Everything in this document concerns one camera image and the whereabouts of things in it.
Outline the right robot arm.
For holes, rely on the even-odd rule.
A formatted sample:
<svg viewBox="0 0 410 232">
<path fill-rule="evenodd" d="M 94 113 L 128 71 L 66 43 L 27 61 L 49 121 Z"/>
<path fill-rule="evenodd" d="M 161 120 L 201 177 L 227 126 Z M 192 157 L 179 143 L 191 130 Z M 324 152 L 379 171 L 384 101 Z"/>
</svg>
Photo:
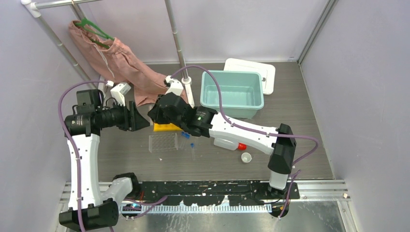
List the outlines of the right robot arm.
<svg viewBox="0 0 410 232">
<path fill-rule="evenodd" d="M 154 123 L 172 123 L 195 137 L 238 142 L 269 155 L 269 194 L 276 199 L 286 194 L 296 149 L 290 126 L 274 128 L 247 123 L 215 109 L 192 107 L 174 93 L 159 95 L 147 115 Z"/>
</svg>

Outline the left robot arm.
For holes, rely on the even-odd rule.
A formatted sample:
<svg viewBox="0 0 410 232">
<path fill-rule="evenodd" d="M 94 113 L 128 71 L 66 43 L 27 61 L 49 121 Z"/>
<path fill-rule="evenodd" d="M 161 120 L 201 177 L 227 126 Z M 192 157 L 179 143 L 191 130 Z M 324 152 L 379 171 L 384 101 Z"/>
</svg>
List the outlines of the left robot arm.
<svg viewBox="0 0 410 232">
<path fill-rule="evenodd" d="M 86 232 L 115 226 L 122 201 L 134 200 L 141 193 L 134 173 L 117 174 L 108 190 L 101 192 L 98 148 L 102 129 L 138 131 L 150 123 L 138 112 L 134 101 L 125 106 L 114 100 L 111 107 L 105 107 L 98 89 L 78 91 L 76 98 L 73 114 L 64 119 L 72 183 L 68 209 L 59 214 L 59 223 L 73 231 Z"/>
</svg>

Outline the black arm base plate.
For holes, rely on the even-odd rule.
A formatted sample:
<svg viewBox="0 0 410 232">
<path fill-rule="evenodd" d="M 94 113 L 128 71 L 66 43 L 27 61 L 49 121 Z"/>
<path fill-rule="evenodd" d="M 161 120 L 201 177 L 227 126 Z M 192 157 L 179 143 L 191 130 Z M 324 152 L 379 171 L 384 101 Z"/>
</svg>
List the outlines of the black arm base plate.
<svg viewBox="0 0 410 232">
<path fill-rule="evenodd" d="M 163 203 L 167 206 L 177 206 L 180 203 L 186 206 L 217 206 L 225 198 L 230 206 L 252 206 L 285 200 L 287 196 L 291 200 L 300 198 L 296 183 L 287 183 L 284 190 L 274 190 L 268 182 L 260 180 L 144 181 L 129 196 L 133 200 L 149 203 L 167 196 Z"/>
</svg>

